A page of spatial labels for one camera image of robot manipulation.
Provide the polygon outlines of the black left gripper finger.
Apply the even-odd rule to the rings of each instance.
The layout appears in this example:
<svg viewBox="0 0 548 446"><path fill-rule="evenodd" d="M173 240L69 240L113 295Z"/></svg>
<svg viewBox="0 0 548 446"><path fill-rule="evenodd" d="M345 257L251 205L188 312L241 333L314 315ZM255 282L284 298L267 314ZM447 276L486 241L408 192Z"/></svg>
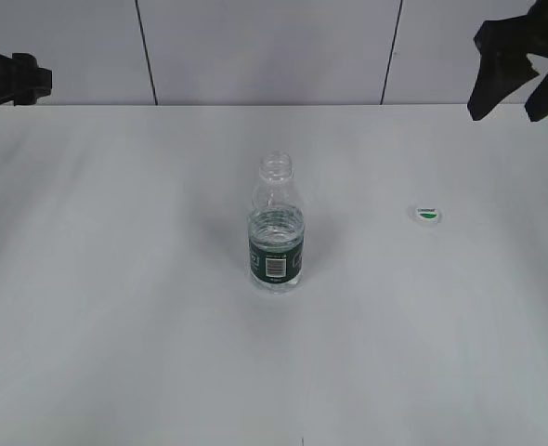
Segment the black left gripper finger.
<svg viewBox="0 0 548 446"><path fill-rule="evenodd" d="M51 95L52 71L38 65L35 56L28 53L13 53L14 105L35 105L39 98Z"/></svg>

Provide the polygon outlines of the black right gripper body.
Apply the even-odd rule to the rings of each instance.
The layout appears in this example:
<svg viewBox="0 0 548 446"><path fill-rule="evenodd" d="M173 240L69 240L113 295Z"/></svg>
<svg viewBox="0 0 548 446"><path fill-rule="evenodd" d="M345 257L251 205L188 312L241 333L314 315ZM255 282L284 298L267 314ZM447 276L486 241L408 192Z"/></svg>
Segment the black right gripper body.
<svg viewBox="0 0 548 446"><path fill-rule="evenodd" d="M548 1L536 1L522 16L485 20L474 43L480 54L511 52L548 58Z"/></svg>

